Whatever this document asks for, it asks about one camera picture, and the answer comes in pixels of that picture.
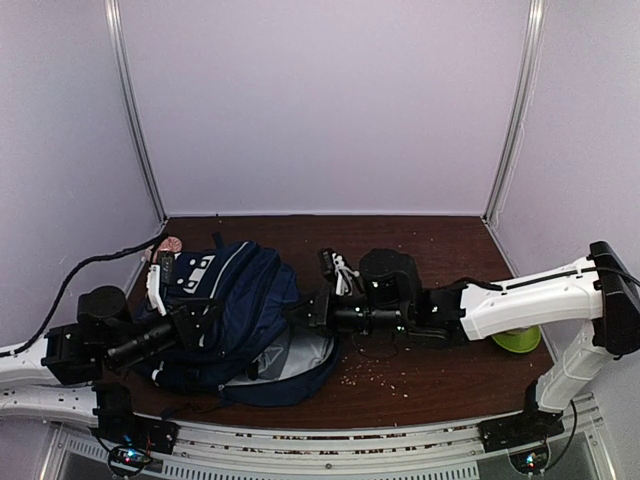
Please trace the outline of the navy blue student backpack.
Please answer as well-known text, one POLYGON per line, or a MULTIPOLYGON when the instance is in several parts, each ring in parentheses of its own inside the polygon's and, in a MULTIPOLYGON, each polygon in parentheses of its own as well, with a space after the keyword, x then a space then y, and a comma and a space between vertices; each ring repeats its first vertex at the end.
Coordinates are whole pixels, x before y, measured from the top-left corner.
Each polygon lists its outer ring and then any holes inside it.
MULTIPOLYGON (((243 241, 174 255, 167 310, 215 299, 220 318, 199 348, 172 348, 133 372, 175 394, 215 395, 222 405, 289 407, 321 390, 340 363, 341 343, 287 322, 284 309, 301 295, 277 250, 243 241)), ((135 318, 143 323, 154 312, 145 295, 135 318)))

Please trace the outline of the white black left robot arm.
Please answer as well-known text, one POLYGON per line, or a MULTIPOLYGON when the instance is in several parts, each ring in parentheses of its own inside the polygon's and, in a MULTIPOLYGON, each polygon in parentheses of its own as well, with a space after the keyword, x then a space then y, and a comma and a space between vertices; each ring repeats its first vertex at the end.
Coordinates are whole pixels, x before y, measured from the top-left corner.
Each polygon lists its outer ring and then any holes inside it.
POLYGON ((121 443, 133 444, 143 436, 143 421, 128 389, 106 383, 106 373, 172 348, 195 350, 218 310, 211 299, 187 300, 136 323, 121 289, 105 286, 83 294, 74 322, 43 328, 2 351, 1 414, 105 425, 121 443))

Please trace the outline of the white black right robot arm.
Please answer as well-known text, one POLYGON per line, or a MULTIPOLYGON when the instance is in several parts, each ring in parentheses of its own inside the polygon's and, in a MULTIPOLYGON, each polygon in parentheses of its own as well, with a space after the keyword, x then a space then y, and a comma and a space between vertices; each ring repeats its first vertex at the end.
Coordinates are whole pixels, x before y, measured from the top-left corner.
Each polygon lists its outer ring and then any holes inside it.
POLYGON ((426 288, 414 258, 373 249, 356 269, 332 249, 318 254, 326 283, 283 310, 292 324, 324 335, 394 326, 434 347, 579 321, 560 361, 527 390, 513 419, 519 440, 535 440, 610 361, 639 349, 639 282, 604 241, 585 257, 539 274, 486 282, 463 277, 426 288))

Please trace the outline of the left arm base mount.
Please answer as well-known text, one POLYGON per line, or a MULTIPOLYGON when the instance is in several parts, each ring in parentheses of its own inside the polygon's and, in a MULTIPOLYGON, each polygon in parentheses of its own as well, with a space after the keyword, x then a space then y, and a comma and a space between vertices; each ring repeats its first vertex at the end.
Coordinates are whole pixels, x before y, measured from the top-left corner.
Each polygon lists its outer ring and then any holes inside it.
POLYGON ((99 384, 91 388, 96 397, 92 413, 97 425, 91 434, 108 448, 108 463, 141 472, 153 462, 153 453, 172 454, 180 427, 172 421, 146 417, 133 409, 129 390, 119 384, 99 384))

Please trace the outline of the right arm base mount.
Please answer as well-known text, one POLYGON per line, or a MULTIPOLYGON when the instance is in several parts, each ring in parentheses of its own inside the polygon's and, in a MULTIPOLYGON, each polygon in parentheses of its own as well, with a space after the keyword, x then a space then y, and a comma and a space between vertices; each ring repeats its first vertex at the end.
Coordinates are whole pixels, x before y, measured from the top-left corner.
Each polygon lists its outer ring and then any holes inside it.
POLYGON ((512 450, 508 456, 516 472, 528 478, 544 476, 564 459, 575 438, 578 411, 573 399, 569 405, 573 422, 559 453, 551 452, 549 439, 565 432, 563 414, 533 410, 481 421, 477 428, 484 452, 512 450))

